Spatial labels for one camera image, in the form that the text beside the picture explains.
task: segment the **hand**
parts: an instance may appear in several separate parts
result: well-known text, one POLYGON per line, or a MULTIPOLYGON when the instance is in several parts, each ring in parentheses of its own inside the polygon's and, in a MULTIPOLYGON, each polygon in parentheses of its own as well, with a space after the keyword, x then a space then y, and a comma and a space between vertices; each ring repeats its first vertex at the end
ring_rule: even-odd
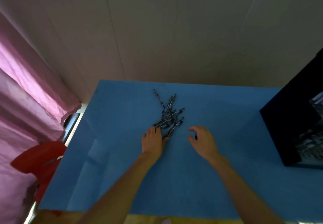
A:
POLYGON ((169 137, 166 137, 162 141, 162 132, 160 128, 149 128, 147 134, 144 134, 141 139, 142 154, 148 155, 155 163, 162 155, 168 140, 169 137))
POLYGON ((203 126, 193 126, 188 131, 195 131, 194 139, 191 135, 188 136, 188 140, 196 150, 196 152, 207 161, 211 161, 217 157, 220 157, 218 148, 212 134, 203 126))

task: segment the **person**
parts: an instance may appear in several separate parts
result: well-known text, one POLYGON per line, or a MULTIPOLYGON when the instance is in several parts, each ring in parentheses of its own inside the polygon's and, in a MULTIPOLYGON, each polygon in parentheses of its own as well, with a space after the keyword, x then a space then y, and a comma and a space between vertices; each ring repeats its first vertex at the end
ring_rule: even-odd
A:
MULTIPOLYGON (((216 147, 212 134, 203 126, 188 129, 195 132, 188 140, 196 152, 212 165, 228 190, 244 224, 284 223, 230 166, 216 147)), ((151 127, 142 136, 142 153, 124 175, 83 215, 78 224, 123 224, 139 186, 162 155, 169 140, 162 140, 160 128, 151 127)))

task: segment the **pink curtain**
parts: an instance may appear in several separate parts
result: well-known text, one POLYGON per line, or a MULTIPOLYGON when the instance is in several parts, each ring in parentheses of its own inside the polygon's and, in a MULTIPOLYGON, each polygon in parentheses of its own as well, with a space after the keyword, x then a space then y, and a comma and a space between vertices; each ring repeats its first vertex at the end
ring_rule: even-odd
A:
POLYGON ((62 122, 81 107, 54 72, 0 13, 0 223, 22 220, 33 175, 10 162, 64 136, 62 122))

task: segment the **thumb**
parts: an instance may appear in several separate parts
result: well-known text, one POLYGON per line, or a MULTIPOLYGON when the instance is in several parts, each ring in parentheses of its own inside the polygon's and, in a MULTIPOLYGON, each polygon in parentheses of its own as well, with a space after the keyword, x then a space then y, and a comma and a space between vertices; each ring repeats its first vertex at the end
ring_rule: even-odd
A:
POLYGON ((169 141, 169 137, 165 137, 161 143, 163 144, 163 146, 166 146, 168 141, 169 141))
POLYGON ((196 142, 196 140, 191 135, 188 136, 188 140, 192 145, 194 145, 196 142))

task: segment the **blue table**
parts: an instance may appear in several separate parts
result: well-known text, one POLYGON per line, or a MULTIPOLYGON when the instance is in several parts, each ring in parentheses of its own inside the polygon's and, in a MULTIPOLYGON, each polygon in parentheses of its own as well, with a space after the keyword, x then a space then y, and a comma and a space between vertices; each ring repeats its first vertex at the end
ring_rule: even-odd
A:
POLYGON ((40 209, 86 211, 141 152, 141 136, 177 94, 182 126, 148 172, 130 213, 237 219, 216 172, 192 148, 187 128, 204 125, 249 186, 287 221, 323 221, 323 172, 284 167, 259 110, 277 88, 99 82, 40 203, 40 209))

